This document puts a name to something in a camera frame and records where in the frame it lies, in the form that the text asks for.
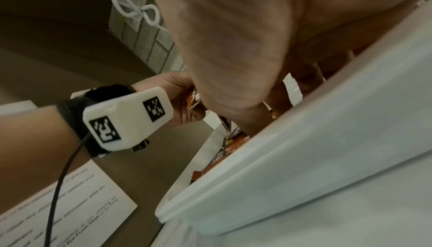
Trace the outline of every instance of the black wire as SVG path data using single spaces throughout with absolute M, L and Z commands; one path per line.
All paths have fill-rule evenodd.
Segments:
M 60 194 L 60 188 L 62 187 L 64 177 L 66 176 L 68 169 L 71 167 L 71 164 L 72 164 L 73 160 L 75 159 L 75 157 L 77 156 L 78 152 L 85 145 L 85 143 L 90 139 L 90 137 L 91 137 L 90 133 L 87 134 L 86 137 L 84 137 L 84 139 L 81 141 L 80 145 L 75 149 L 75 151 L 69 157 L 69 160 L 67 161 L 66 165 L 63 168 L 62 173 L 60 174 L 60 177 L 58 178 L 57 185 L 55 186 L 53 201 L 51 202 L 51 208 L 49 209 L 50 212 L 48 215 L 48 223 L 46 224 L 44 247 L 49 247 L 51 244 L 51 234 L 53 232 L 55 207 L 57 206 L 57 200 L 59 199 L 58 195 Z

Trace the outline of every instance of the white plastic housing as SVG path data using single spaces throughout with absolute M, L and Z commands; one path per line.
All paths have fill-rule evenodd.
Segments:
M 221 234 L 431 149 L 427 3 L 202 178 L 171 188 L 156 216 Z
M 83 121 L 108 151 L 132 148 L 173 117 L 164 89 L 155 87 L 87 107 Z

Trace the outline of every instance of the hand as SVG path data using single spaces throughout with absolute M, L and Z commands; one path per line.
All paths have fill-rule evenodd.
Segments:
M 203 103 L 253 135 L 262 101 L 291 107 L 282 79 L 308 95 L 379 39 L 418 0 L 156 0 Z
M 180 126 L 202 120 L 206 115 L 204 108 L 195 108 L 193 112 L 188 110 L 185 93 L 192 85 L 192 78 L 187 72 L 168 72 L 142 80 L 132 86 L 136 91 L 154 87 L 163 88 L 174 108 L 174 116 L 167 125 Z

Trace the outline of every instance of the paper sheet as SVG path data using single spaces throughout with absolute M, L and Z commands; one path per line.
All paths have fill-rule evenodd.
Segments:
M 0 216 L 0 247 L 42 247 L 56 184 Z M 137 205 L 93 162 L 66 176 L 52 247 L 99 247 Z

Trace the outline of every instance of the white plastic tray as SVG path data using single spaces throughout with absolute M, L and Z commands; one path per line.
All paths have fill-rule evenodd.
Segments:
M 221 234 L 428 151 L 431 79 L 427 4 L 193 185 L 170 189 L 156 216 Z

